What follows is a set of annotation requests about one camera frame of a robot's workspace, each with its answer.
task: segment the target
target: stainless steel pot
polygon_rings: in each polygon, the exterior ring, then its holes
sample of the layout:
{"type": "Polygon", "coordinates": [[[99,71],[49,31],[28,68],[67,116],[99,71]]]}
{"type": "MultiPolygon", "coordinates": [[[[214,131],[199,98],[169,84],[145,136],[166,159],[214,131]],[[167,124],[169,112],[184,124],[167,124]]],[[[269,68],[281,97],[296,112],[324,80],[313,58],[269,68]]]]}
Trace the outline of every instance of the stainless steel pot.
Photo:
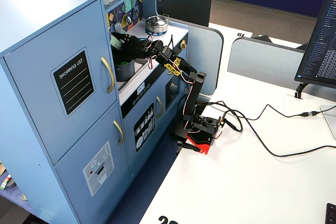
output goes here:
{"type": "Polygon", "coordinates": [[[164,16],[152,16],[146,19],[146,27],[153,33],[164,33],[168,30],[169,19],[164,16]]]}

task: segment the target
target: power cord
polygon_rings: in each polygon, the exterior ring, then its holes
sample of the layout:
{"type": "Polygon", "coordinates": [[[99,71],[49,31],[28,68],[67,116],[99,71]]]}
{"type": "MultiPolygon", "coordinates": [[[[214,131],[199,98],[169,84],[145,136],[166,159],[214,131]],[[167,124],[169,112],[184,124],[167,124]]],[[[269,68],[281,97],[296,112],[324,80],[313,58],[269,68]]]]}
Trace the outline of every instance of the power cord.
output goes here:
{"type": "Polygon", "coordinates": [[[320,146],[320,147],[317,147],[317,148],[314,148],[314,149],[311,149],[311,150],[308,150],[308,151],[304,151],[304,152],[298,152],[298,153],[292,153],[292,154],[285,154],[285,155],[278,155],[278,154],[275,154],[273,153],[265,144],[264,142],[262,141],[262,139],[260,138],[260,136],[258,135],[258,133],[256,132],[256,130],[253,128],[253,126],[251,125],[250,121],[256,121],[258,120],[261,115],[263,114],[263,112],[266,110],[266,108],[269,106],[270,108],[272,108],[274,111],[276,111],[277,113],[279,113],[280,115],[286,117],[286,118],[293,118],[295,116],[303,116],[303,117],[308,117],[308,116],[316,116],[322,112],[327,112],[327,111],[330,111],[334,108],[336,108],[336,105],[327,109],[327,110],[322,110],[322,111],[311,111],[311,112],[303,112],[301,114],[297,114],[297,115],[291,115],[291,116],[287,116],[287,115],[284,115],[282,114],[281,112],[277,111],[276,109],[274,109],[271,105],[267,104],[265,106],[265,108],[263,109],[263,111],[261,112],[260,116],[257,117],[256,119],[249,119],[247,118],[243,113],[241,113],[240,111],[238,110],[232,110],[230,109],[224,101],[218,101],[218,102],[208,102],[208,103],[202,103],[202,104],[197,104],[197,105],[204,105],[204,106],[208,106],[208,105],[214,105],[214,104],[217,104],[217,105],[220,105],[220,106],[223,106],[225,108],[227,108],[228,110],[224,112],[223,114],[223,120],[225,119],[225,116],[227,113],[231,113],[232,115],[234,115],[238,121],[240,122],[240,119],[245,119],[245,121],[247,122],[247,124],[250,126],[250,128],[252,129],[252,131],[254,132],[254,134],[257,136],[257,138],[259,139],[259,141],[261,142],[261,144],[263,145],[263,147],[268,151],[268,153],[270,153],[272,156],[274,157],[292,157],[292,156],[298,156],[298,155],[303,155],[303,154],[307,154],[307,153],[312,153],[312,152],[315,152],[315,151],[318,151],[320,149],[323,149],[323,148],[336,148],[336,146],[332,146],[332,145],[324,145],[324,146],[320,146]]]}

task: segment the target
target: chalkboard label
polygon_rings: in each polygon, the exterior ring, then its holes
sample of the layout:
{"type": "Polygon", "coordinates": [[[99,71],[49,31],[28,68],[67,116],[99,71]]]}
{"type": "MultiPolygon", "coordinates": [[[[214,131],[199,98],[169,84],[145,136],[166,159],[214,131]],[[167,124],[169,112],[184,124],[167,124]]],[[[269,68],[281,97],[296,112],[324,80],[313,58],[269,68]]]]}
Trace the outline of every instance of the chalkboard label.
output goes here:
{"type": "Polygon", "coordinates": [[[94,92],[85,51],[56,70],[54,78],[68,115],[94,92]]]}

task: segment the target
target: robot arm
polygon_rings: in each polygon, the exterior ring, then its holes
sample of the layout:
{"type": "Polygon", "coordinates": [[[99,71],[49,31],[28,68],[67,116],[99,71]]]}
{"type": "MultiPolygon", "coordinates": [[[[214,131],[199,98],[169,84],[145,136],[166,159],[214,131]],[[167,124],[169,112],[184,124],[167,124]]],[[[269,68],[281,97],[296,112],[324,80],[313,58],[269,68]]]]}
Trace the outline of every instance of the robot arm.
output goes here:
{"type": "Polygon", "coordinates": [[[186,130],[186,132],[190,135],[202,131],[212,140],[217,133],[222,119],[207,118],[195,113],[197,106],[196,101],[206,79],[206,73],[197,72],[197,70],[184,59],[177,57],[172,49],[163,45],[163,42],[160,40],[139,40],[135,36],[118,33],[113,33],[112,35],[122,42],[119,50],[112,47],[113,58],[122,55],[122,59],[155,59],[160,65],[168,69],[184,83],[191,86],[183,108],[183,118],[189,125],[188,129],[191,128],[192,130],[186,130]]]}

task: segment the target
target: gold handle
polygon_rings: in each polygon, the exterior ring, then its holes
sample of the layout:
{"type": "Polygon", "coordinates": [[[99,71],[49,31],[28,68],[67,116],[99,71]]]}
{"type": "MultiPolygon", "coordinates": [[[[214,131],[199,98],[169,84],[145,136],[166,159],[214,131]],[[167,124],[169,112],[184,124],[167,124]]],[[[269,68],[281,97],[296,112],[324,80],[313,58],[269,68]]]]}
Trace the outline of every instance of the gold handle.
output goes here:
{"type": "Polygon", "coordinates": [[[162,101],[161,101],[160,97],[156,97],[156,99],[157,99],[157,101],[159,102],[159,104],[161,106],[161,112],[160,112],[160,114],[155,116],[156,118],[159,118],[162,115],[162,113],[163,113],[163,104],[162,104],[162,101]]]}
{"type": "Polygon", "coordinates": [[[121,134],[121,140],[118,141],[118,145],[121,145],[121,144],[124,142],[124,133],[123,133],[122,128],[120,127],[119,123],[118,123],[116,120],[113,121],[113,124],[114,124],[114,125],[117,127],[117,129],[120,131],[120,134],[121,134]]]}
{"type": "Polygon", "coordinates": [[[111,76],[111,86],[107,89],[107,94],[111,93],[113,88],[114,88],[114,76],[113,76],[113,72],[112,72],[112,69],[109,65],[109,63],[107,62],[107,60],[105,60],[104,57],[101,57],[101,63],[104,64],[104,66],[107,68],[110,76],[111,76]]]}

